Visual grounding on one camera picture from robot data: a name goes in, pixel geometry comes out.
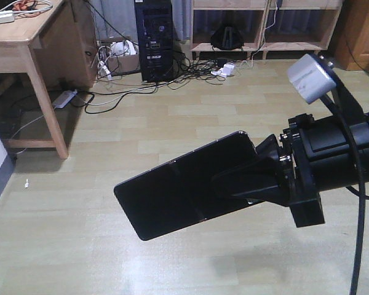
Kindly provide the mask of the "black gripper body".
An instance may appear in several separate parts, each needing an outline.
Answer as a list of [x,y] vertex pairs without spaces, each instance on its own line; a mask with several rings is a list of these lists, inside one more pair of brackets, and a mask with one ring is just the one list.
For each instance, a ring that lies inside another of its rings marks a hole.
[[289,201],[296,227],[325,222],[321,191],[358,183],[358,172],[343,128],[333,116],[315,120],[310,114],[289,119],[283,146],[290,150],[295,167],[295,191]]

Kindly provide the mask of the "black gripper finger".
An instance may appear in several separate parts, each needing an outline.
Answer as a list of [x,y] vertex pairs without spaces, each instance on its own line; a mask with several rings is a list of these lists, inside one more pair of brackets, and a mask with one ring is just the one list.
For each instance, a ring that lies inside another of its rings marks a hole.
[[287,207],[289,180],[280,161],[281,147],[275,135],[269,135],[255,148],[255,156],[212,178],[217,195],[224,199],[247,199]]

